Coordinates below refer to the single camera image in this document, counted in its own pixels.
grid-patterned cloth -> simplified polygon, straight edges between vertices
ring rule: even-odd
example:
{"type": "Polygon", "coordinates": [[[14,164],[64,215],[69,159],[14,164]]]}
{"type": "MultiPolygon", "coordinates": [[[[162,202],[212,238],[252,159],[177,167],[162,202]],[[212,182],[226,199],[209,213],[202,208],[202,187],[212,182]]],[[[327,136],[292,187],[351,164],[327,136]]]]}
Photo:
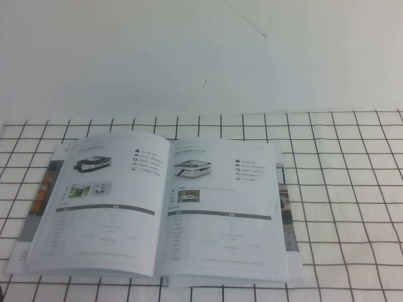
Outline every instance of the grid-patterned cloth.
{"type": "Polygon", "coordinates": [[[0,285],[5,301],[403,301],[403,118],[345,112],[93,119],[4,125],[0,285]],[[160,279],[4,275],[55,144],[109,131],[282,146],[304,284],[182,288],[160,279]]]}

stack of booklets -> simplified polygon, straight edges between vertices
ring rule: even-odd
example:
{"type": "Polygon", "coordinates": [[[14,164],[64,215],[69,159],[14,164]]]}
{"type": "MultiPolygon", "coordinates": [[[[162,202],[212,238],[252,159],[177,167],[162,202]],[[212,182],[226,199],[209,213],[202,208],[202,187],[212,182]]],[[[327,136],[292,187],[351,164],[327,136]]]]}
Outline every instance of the stack of booklets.
{"type": "Polygon", "coordinates": [[[268,143],[141,131],[64,142],[6,272],[163,276],[172,287],[301,281],[283,180],[268,143]]]}

wall scratch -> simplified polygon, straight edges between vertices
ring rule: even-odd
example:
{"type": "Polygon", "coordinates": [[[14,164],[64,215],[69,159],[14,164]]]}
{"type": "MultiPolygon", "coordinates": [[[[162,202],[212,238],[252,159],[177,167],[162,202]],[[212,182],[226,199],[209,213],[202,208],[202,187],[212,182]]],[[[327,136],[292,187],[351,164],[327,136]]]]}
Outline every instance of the wall scratch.
{"type": "Polygon", "coordinates": [[[233,7],[231,4],[228,3],[227,0],[223,0],[233,11],[235,11],[241,18],[245,19],[246,22],[248,22],[251,26],[253,26],[253,28],[255,30],[257,30],[258,32],[260,32],[260,34],[262,34],[264,36],[264,39],[267,38],[267,35],[265,33],[263,33],[255,24],[253,24],[252,22],[250,22],[245,16],[243,16],[240,12],[238,12],[235,7],[233,7]]]}

white machine image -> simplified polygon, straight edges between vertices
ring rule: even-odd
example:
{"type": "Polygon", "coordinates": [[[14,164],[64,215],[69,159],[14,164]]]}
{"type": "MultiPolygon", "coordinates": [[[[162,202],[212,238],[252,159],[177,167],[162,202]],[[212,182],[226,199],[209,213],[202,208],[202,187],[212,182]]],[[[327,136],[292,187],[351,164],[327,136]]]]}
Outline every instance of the white machine image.
{"type": "Polygon", "coordinates": [[[95,189],[95,193],[105,193],[105,184],[98,184],[95,189]]]}
{"type": "Polygon", "coordinates": [[[177,176],[197,177],[212,171],[211,162],[203,162],[201,160],[187,160],[180,162],[174,166],[174,174],[177,176]]]}
{"type": "Polygon", "coordinates": [[[184,195],[183,197],[182,197],[182,200],[183,201],[189,201],[189,200],[194,200],[195,199],[195,197],[193,196],[193,195],[184,195]]]}
{"type": "Polygon", "coordinates": [[[91,172],[100,168],[108,167],[111,164],[111,160],[111,157],[92,156],[90,158],[77,161],[73,168],[80,172],[91,172]]]}

printer image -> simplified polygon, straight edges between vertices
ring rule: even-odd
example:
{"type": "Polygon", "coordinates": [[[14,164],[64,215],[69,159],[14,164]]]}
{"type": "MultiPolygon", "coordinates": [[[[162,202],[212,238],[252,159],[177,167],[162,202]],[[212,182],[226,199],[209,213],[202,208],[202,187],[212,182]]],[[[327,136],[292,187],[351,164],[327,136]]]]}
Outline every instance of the printer image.
{"type": "Polygon", "coordinates": [[[212,171],[211,162],[203,162],[201,160],[187,160],[180,162],[174,166],[174,173],[177,176],[198,177],[212,171]]]}

